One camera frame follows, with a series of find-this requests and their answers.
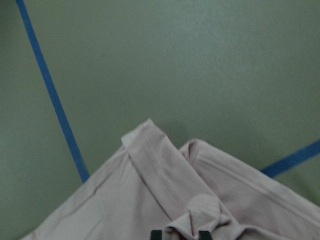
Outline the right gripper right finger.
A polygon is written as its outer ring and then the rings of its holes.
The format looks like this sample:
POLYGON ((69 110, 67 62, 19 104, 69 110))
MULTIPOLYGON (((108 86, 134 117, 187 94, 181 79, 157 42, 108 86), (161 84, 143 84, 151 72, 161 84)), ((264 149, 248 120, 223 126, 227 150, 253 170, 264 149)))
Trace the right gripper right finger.
POLYGON ((206 230, 200 230, 198 232, 198 240, 211 240, 211 233, 206 230))

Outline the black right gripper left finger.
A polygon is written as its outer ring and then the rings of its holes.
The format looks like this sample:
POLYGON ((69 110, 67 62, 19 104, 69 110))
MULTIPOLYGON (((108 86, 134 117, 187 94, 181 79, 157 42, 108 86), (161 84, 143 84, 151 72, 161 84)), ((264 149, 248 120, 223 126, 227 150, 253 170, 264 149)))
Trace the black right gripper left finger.
POLYGON ((150 240, 162 240, 163 232, 162 230, 152 230, 150 232, 150 240))

